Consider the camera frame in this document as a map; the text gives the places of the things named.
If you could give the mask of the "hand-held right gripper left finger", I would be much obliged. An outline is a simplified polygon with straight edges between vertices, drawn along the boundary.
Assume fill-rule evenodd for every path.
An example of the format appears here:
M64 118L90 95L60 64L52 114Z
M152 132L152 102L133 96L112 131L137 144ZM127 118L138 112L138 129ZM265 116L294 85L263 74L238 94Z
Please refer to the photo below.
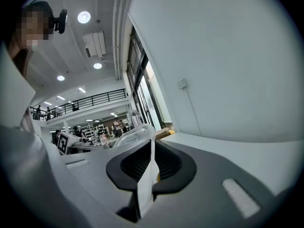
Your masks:
M113 213L145 214L152 206L151 142L61 156L78 184Z

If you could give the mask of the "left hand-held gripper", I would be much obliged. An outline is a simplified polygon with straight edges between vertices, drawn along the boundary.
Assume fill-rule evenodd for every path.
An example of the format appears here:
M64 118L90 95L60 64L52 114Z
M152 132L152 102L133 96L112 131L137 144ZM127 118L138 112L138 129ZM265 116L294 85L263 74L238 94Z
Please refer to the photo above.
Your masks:
M59 135L57 148L62 155L76 154L83 152L84 149L93 146L92 140L78 137L72 134L61 132Z

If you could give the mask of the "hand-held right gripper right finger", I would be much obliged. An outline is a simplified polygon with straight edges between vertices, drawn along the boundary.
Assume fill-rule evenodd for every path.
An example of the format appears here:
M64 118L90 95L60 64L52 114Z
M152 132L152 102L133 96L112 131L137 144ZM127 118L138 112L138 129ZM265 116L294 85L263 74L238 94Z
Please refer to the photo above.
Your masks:
M156 141L161 181L153 188L154 228L258 228L282 201L227 158Z

